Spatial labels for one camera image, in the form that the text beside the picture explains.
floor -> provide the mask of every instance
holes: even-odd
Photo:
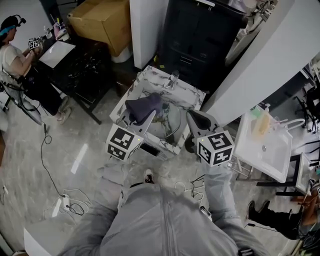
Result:
[[[97,106],[94,112],[102,120],[101,125],[96,124],[75,103],[73,112],[64,125],[57,124],[54,118],[46,116],[41,110],[42,119],[50,126],[49,134],[52,136],[52,143],[43,146],[43,161],[60,192],[63,189],[80,189],[89,198],[93,197],[99,178],[97,169],[108,158],[105,141],[112,125],[109,114],[119,99],[116,92],[111,90]],[[40,149],[44,128],[35,124],[15,105],[11,104],[9,108],[9,130],[3,135],[6,150],[0,167],[0,186],[5,185],[8,194],[4,196],[4,205],[0,205],[0,231],[12,248],[19,250],[24,248],[24,226],[42,221],[44,210],[52,207],[58,195],[41,164]],[[142,181],[142,173],[147,167],[154,169],[159,183],[169,187],[174,187],[180,181],[188,189],[189,181],[202,175],[197,157],[185,149],[179,156],[166,162],[161,162],[140,149],[127,165],[129,175],[126,186]],[[296,205],[289,202],[289,198],[276,197],[274,188],[256,187],[255,183],[235,181],[235,178],[236,173],[231,187],[237,211],[244,223],[248,223],[247,206],[251,200],[256,200],[259,207],[269,199],[270,208],[275,211],[297,209]],[[183,190],[182,186],[178,185],[177,188]],[[81,196],[75,195],[79,200],[84,200]],[[208,206],[206,198],[202,200],[202,204]],[[47,218],[51,211],[45,211]],[[288,240],[280,233],[257,227],[246,228],[266,246],[271,255],[282,255],[280,253]]]

